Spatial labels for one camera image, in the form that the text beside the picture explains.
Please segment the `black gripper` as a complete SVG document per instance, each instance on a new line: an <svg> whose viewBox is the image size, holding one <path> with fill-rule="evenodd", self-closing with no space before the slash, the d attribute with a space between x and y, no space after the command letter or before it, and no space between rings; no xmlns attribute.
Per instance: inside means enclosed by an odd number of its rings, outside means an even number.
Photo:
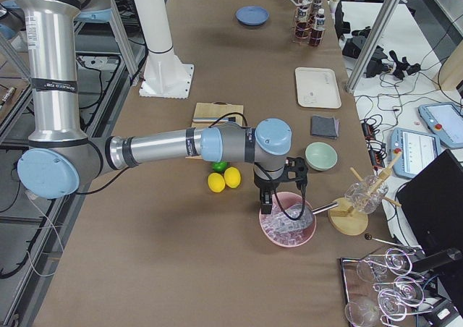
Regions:
<svg viewBox="0 0 463 327"><path fill-rule="evenodd" d="M260 212L271 213L273 193L281 183L293 182L302 196L305 196L308 185L308 167L304 158L286 157L284 165L277 171L263 168L254 163L254 183L260 193Z"/></svg>

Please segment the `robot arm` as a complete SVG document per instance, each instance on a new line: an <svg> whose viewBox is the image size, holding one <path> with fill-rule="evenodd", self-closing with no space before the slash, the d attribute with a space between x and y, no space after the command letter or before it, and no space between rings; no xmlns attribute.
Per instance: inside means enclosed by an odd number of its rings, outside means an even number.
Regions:
<svg viewBox="0 0 463 327"><path fill-rule="evenodd" d="M80 126L74 22L92 14L110 20L111 0L14 1L25 16L35 112L30 147L17 172L31 192L60 198L109 171L188 156L253 164L264 214L271 212L280 183L294 182L305 192L307 166L302 158L288 157L292 131L280 119L254 128L229 122L145 137L89 138Z"/></svg>

